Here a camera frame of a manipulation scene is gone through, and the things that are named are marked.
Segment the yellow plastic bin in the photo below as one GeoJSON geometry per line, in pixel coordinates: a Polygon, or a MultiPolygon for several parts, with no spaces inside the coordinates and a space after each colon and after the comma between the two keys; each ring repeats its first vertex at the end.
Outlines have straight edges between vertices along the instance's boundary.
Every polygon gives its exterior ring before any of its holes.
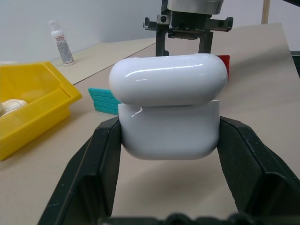
{"type": "Polygon", "coordinates": [[[0,117],[0,161],[70,115],[81,93],[50,62],[0,66],[0,103],[27,104],[0,117]]]}

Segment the white earbud charging case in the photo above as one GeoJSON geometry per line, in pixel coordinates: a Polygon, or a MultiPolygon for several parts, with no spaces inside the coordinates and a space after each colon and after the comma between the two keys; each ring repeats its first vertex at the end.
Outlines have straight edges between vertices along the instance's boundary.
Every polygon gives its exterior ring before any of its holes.
{"type": "Polygon", "coordinates": [[[228,72],[216,55],[127,58],[109,73],[121,142],[142,160],[194,160],[219,141],[218,95],[228,72]]]}

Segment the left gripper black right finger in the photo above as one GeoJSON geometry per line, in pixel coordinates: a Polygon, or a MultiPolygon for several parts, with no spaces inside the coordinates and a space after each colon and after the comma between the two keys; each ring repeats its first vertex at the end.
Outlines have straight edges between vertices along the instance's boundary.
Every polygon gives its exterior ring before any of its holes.
{"type": "Polygon", "coordinates": [[[251,127],[221,117],[217,151],[240,214],[259,225],[300,225],[300,179],[251,127]]]}

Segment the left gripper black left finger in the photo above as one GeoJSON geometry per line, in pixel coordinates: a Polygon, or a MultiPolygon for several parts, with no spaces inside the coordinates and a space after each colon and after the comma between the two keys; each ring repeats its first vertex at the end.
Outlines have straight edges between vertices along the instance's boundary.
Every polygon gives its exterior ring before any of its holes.
{"type": "Polygon", "coordinates": [[[120,149],[119,118],[101,122],[68,162],[37,225],[97,225],[110,217],[120,149]]]}

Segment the white plastic bottle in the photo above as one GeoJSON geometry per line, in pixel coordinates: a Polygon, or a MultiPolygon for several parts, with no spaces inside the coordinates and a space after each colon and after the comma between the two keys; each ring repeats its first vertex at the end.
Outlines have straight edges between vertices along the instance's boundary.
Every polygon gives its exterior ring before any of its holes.
{"type": "Polygon", "coordinates": [[[51,36],[59,51],[60,59],[64,66],[70,66],[75,63],[73,55],[69,49],[64,32],[61,30],[57,21],[52,20],[48,22],[51,29],[51,36]]]}

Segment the cream white earbud case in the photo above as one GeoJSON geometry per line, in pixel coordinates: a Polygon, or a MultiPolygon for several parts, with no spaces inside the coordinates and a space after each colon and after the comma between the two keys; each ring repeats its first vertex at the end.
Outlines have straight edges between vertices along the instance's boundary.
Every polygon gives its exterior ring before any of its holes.
{"type": "Polygon", "coordinates": [[[5,102],[2,102],[0,104],[0,117],[12,113],[13,111],[18,110],[27,104],[28,103],[25,100],[20,99],[9,99],[5,102]]]}

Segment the teal brick-patterned block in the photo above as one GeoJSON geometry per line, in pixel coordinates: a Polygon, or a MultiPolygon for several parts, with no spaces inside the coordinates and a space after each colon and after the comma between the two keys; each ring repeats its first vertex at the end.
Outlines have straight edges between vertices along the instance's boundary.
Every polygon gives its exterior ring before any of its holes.
{"type": "Polygon", "coordinates": [[[93,100],[96,111],[119,115],[118,104],[120,104],[120,101],[114,97],[110,90],[89,88],[88,92],[93,100]]]}

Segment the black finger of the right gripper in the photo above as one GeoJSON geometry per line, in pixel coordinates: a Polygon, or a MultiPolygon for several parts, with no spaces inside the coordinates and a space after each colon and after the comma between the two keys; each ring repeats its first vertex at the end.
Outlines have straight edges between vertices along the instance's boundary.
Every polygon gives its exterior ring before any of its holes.
{"type": "Polygon", "coordinates": [[[213,40],[213,32],[208,31],[199,35],[199,53],[211,53],[211,45],[213,40]]]}
{"type": "Polygon", "coordinates": [[[156,31],[156,57],[169,55],[169,52],[165,49],[166,33],[166,30],[156,31]]]}

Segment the light wooden post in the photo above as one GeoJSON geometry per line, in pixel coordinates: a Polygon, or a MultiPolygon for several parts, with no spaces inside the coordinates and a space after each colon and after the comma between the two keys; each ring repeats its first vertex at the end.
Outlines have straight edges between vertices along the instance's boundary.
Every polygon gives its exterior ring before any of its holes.
{"type": "Polygon", "coordinates": [[[263,0],[261,24],[267,24],[269,19],[270,0],[263,0]]]}

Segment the dark object at table edge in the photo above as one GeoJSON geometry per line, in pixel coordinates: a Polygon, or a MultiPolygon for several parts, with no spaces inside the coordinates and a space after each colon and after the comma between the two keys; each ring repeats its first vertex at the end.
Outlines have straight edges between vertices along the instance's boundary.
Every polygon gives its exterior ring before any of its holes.
{"type": "Polygon", "coordinates": [[[300,78],[300,51],[290,51],[290,53],[300,78]]]}

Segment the red block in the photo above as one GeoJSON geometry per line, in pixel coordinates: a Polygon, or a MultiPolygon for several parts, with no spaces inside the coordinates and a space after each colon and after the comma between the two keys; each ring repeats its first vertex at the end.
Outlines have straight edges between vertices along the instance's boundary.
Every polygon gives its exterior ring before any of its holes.
{"type": "Polygon", "coordinates": [[[223,61],[227,70],[227,79],[230,78],[230,56],[229,55],[218,55],[218,57],[223,61]]]}

